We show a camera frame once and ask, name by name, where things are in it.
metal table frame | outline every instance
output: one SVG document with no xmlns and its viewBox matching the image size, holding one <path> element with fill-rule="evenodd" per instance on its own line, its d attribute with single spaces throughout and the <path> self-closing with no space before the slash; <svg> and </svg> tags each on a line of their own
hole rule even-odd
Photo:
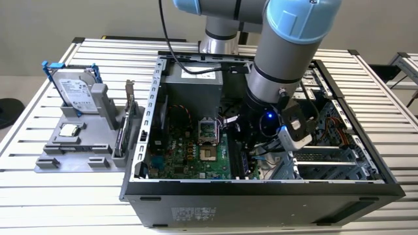
<svg viewBox="0 0 418 235">
<path fill-rule="evenodd" d="M 101 66 L 109 96 L 125 105 L 125 81 L 135 80 L 135 96 L 146 105 L 157 52 L 165 42 L 77 40 L 61 62 Z M 174 43 L 175 51 L 195 52 L 195 43 Z M 254 55 L 257 47 L 241 46 Z M 61 113 L 61 97 L 46 81 L 0 143 L 2 234 L 155 233 L 260 234 L 318 233 L 340 235 L 418 234 L 418 121 L 377 77 L 362 57 L 348 50 L 318 50 L 358 120 L 402 185 L 406 197 L 342 228 L 198 228 L 150 230 L 131 206 L 119 201 L 123 173 L 37 174 L 33 169 Z"/>
<path fill-rule="evenodd" d="M 418 54 L 398 52 L 390 60 L 389 65 L 397 65 L 413 82 L 400 82 L 396 89 L 418 89 Z"/>
</svg>

gray drive holder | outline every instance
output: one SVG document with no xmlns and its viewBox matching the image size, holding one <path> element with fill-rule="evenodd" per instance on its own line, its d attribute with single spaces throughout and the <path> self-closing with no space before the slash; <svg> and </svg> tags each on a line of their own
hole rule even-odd
<svg viewBox="0 0 418 235">
<path fill-rule="evenodd" d="M 130 109 L 117 107 L 107 90 L 103 83 L 94 84 L 91 88 L 99 114 L 81 115 L 75 108 L 61 107 L 63 116 L 37 161 L 37 172 L 125 172 L 145 109 L 137 102 Z M 125 129 L 127 119 L 131 124 L 129 130 Z M 130 139 L 123 155 L 114 152 L 121 133 Z"/>
</svg>

black chair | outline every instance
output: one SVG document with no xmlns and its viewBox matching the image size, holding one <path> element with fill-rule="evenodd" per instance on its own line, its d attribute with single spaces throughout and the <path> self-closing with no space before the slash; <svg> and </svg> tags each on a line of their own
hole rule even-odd
<svg viewBox="0 0 418 235">
<path fill-rule="evenodd" d="M 12 98 L 0 99 L 0 129 L 15 124 L 26 106 L 21 100 Z"/>
</svg>

motherboard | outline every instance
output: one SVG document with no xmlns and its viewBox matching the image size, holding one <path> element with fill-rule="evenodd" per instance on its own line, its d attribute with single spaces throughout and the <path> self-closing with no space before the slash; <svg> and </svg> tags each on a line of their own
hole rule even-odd
<svg viewBox="0 0 418 235">
<path fill-rule="evenodd" d="M 232 179 L 227 134 L 219 135 L 217 145 L 199 143 L 198 135 L 183 128 L 170 131 L 165 155 L 151 155 L 151 178 Z M 257 167 L 249 178 L 260 178 Z"/>
</svg>

case label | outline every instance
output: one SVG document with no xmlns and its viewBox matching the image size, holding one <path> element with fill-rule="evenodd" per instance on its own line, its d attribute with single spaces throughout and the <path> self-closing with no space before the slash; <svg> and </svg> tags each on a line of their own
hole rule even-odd
<svg viewBox="0 0 418 235">
<path fill-rule="evenodd" d="M 193 72 L 199 72 L 203 70 L 214 69 L 214 68 L 209 68 L 209 67 L 186 67 L 186 68 Z M 217 73 L 215 72 L 207 72 L 203 74 L 194 75 L 194 74 L 186 73 L 186 71 L 182 70 L 182 78 L 217 79 Z"/>
<path fill-rule="evenodd" d="M 217 207 L 171 207 L 175 221 L 213 221 Z"/>
<path fill-rule="evenodd" d="M 61 79 L 65 95 L 71 101 L 71 106 L 83 112 L 98 112 L 90 88 L 83 80 Z"/>
</svg>

